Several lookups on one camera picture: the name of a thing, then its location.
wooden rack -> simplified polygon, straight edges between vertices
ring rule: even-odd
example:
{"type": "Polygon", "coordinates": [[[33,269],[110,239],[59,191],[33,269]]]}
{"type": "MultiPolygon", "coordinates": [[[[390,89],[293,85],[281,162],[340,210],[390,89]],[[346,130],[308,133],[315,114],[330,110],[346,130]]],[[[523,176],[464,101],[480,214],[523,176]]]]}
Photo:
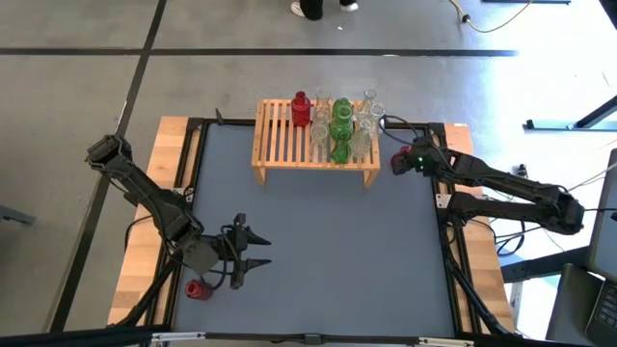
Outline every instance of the wooden rack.
{"type": "MultiPolygon", "coordinates": [[[[359,107],[361,101],[355,101],[359,107]]],[[[329,147],[334,148],[329,140],[329,147]]],[[[310,155],[310,124],[295,126],[291,120],[291,100],[264,99],[257,103],[252,167],[257,184],[266,180],[266,169],[344,170],[362,171],[364,187],[370,187],[380,170],[379,141],[371,141],[371,150],[364,158],[350,157],[347,164],[336,164],[330,153],[310,155]]]]}

table leg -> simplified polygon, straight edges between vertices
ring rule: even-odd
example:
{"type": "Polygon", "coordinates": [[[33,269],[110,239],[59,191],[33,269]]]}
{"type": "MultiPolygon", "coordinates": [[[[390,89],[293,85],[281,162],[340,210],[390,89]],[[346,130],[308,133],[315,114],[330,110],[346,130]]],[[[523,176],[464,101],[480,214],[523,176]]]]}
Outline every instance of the table leg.
{"type": "Polygon", "coordinates": [[[255,178],[258,185],[264,185],[266,183],[266,169],[265,168],[253,168],[255,171],[255,178]]]}
{"type": "Polygon", "coordinates": [[[377,174],[379,170],[364,170],[362,175],[364,177],[364,188],[370,188],[373,183],[375,183],[375,178],[377,178],[377,174]]]}

shoe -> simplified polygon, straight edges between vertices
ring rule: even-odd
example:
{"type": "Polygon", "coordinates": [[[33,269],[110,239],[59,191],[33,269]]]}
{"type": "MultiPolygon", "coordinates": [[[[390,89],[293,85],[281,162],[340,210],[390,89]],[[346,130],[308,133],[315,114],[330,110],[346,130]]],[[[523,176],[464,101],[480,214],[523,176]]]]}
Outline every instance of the shoe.
{"type": "Polygon", "coordinates": [[[340,9],[343,10],[344,12],[354,12],[354,11],[357,11],[359,8],[360,7],[358,6],[358,3],[340,7],[340,9]]]}
{"type": "Polygon", "coordinates": [[[300,8],[300,3],[297,2],[297,1],[294,1],[294,2],[291,3],[291,11],[294,14],[296,14],[296,15],[302,17],[302,18],[306,17],[305,14],[302,12],[302,9],[300,8]]]}

green bottle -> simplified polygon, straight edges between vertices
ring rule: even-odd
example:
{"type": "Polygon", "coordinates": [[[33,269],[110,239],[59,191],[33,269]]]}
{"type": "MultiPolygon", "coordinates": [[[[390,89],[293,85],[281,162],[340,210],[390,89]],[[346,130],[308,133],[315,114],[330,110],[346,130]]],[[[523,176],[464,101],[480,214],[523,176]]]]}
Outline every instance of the green bottle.
{"type": "Polygon", "coordinates": [[[333,120],[330,123],[330,135],[335,141],[349,141],[354,133],[354,123],[351,116],[354,109],[346,98],[335,101],[332,107],[333,120]]]}
{"type": "Polygon", "coordinates": [[[351,147],[347,141],[336,141],[335,149],[332,150],[330,157],[337,164],[347,164],[351,147]]]}

concrete floor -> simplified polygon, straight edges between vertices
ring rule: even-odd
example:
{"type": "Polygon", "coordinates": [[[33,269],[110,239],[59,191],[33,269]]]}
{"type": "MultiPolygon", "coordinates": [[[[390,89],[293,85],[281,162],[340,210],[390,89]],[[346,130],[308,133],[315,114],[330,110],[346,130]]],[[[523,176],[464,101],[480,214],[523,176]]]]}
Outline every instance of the concrete floor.
{"type": "MultiPolygon", "coordinates": [[[[521,7],[460,3],[483,28],[521,7]]],[[[142,47],[156,4],[2,1],[0,47],[142,47]]],[[[468,123],[476,154],[496,168],[524,162],[533,178],[570,186],[605,165],[614,134],[528,134],[521,128],[530,118],[579,118],[617,93],[617,54],[608,46],[617,35],[598,1],[532,5],[488,35],[460,26],[446,0],[360,5],[348,14],[327,1],[325,18],[308,22],[290,14],[287,0],[170,0],[154,45],[518,49],[521,55],[152,57],[126,134],[135,161],[148,163],[162,115],[212,117],[218,107],[226,118],[251,118],[263,97],[317,87],[360,97],[370,86],[390,113],[407,120],[468,123]],[[578,165],[573,156],[581,158],[578,165]]],[[[0,222],[1,335],[45,329],[96,181],[83,162],[85,151],[114,131],[137,60],[0,56],[0,203],[38,217],[32,227],[0,222]]],[[[581,200],[594,205],[600,186],[579,191],[581,200]]],[[[68,329],[104,326],[133,212],[120,194],[108,194],[68,329]]],[[[541,236],[543,247],[526,246],[554,253],[541,236]]],[[[559,242],[573,248],[585,238],[588,233],[559,242]]]]}

